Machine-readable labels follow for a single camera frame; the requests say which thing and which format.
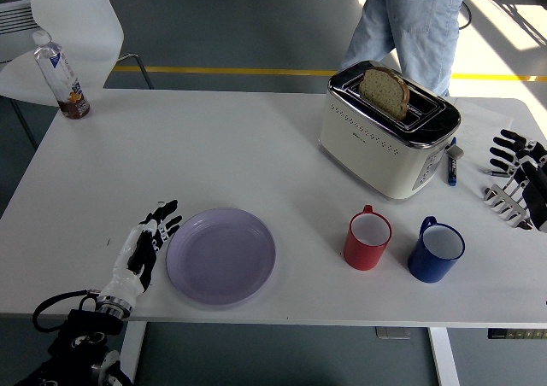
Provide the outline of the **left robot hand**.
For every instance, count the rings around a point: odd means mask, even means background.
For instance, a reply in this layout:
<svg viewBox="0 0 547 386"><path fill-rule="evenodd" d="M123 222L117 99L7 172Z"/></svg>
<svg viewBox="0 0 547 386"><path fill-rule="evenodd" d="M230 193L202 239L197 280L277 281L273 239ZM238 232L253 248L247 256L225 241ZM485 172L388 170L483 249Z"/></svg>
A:
<svg viewBox="0 0 547 386"><path fill-rule="evenodd" d="M138 297L150 286L158 252L180 227L182 217L173 216L177 207L177 200L167 202L132 228L115 262L113 276L97 298L98 312L120 319L130 316Z"/></svg>

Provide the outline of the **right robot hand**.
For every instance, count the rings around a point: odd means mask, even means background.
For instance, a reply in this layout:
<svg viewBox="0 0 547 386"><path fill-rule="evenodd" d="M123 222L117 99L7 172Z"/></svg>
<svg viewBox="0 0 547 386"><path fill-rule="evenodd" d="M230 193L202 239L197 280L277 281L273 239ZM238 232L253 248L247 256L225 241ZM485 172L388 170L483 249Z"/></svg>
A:
<svg viewBox="0 0 547 386"><path fill-rule="evenodd" d="M546 232L546 148L508 129L494 137L490 163L509 177L507 187L516 182L532 225Z"/></svg>

